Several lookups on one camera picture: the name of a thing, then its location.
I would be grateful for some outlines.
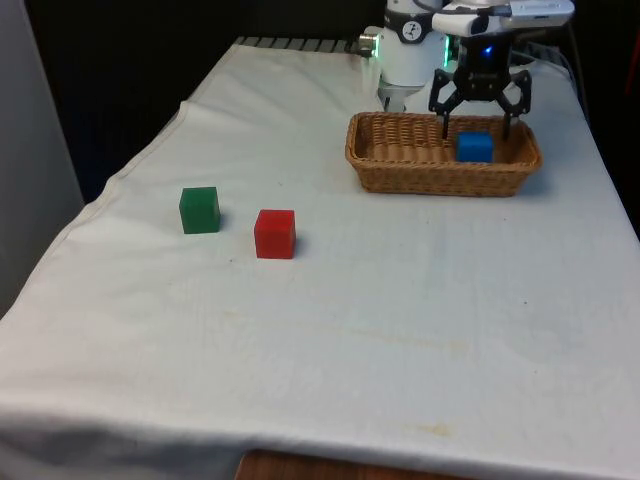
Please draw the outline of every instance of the wicker basket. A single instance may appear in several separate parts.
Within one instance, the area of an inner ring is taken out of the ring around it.
[[[542,155],[523,122],[505,142],[502,122],[502,117],[452,117],[449,138],[443,140],[434,115],[360,113],[351,120],[346,155],[369,192],[509,197],[542,166]],[[458,133],[473,131],[491,133],[493,163],[456,161]]]

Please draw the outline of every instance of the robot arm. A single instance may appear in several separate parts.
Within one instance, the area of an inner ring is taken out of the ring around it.
[[[514,31],[562,26],[573,15],[574,6],[569,0],[498,0],[478,8],[479,2],[487,0],[465,1],[447,5],[433,16],[434,30],[460,37],[460,53],[454,73],[435,71],[429,110],[443,118],[446,138],[449,115],[463,101],[496,101],[504,111],[503,136],[507,138],[511,120],[531,110],[531,75],[526,70],[513,75],[509,71]],[[441,89],[451,82],[455,91],[440,102]],[[521,91],[517,103],[504,93],[511,83]]]
[[[491,6],[483,6],[487,1]],[[414,3],[425,10],[421,0]],[[434,30],[458,37],[495,35],[525,28],[561,27],[573,16],[569,0],[466,0],[455,1],[442,10],[434,10]]]
[[[447,136],[450,113],[463,101],[496,101],[505,111],[504,135],[512,118],[531,109],[531,75],[511,75],[509,65],[515,33],[522,29],[559,27],[574,13],[571,0],[388,0],[379,60],[383,79],[415,87],[433,78],[429,110],[443,117]],[[458,67],[442,65],[443,34],[460,41]],[[456,90],[439,102],[440,90],[453,82]],[[514,83],[522,91],[517,104],[504,90]]]

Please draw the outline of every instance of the cube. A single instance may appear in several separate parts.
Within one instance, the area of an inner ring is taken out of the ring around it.
[[[296,246],[293,210],[262,210],[254,228],[258,258],[288,260]]]
[[[220,231],[220,207],[216,187],[183,189],[180,216],[182,228],[187,235]]]
[[[458,162],[491,163],[493,138],[488,132],[465,132],[458,135],[456,148]]]

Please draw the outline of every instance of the metal grate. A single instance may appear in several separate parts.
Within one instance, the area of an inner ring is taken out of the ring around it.
[[[234,43],[247,47],[322,53],[350,53],[353,46],[352,41],[320,40],[318,38],[238,37]]]

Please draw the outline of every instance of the gray wall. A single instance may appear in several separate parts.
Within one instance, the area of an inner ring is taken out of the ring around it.
[[[0,317],[81,207],[22,0],[0,0]]]

